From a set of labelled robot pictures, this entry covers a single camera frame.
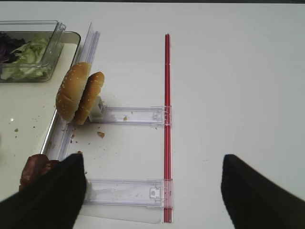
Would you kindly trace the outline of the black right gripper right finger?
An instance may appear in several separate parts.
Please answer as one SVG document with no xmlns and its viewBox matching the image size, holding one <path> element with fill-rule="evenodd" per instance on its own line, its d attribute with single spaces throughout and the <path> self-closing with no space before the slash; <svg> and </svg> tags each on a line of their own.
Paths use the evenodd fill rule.
<svg viewBox="0 0 305 229">
<path fill-rule="evenodd" d="M 225 155 L 224 205 L 236 229 L 303 229 L 305 202 L 235 155 Z"/>
</svg>

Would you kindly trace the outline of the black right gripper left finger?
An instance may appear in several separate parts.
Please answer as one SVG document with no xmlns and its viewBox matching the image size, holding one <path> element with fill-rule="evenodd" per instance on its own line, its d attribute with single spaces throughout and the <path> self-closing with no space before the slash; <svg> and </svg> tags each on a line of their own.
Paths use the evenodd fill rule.
<svg viewBox="0 0 305 229">
<path fill-rule="evenodd" d="M 0 203 L 2 229 L 72 229 L 84 203 L 82 154 L 71 154 L 48 173 Z"/>
</svg>

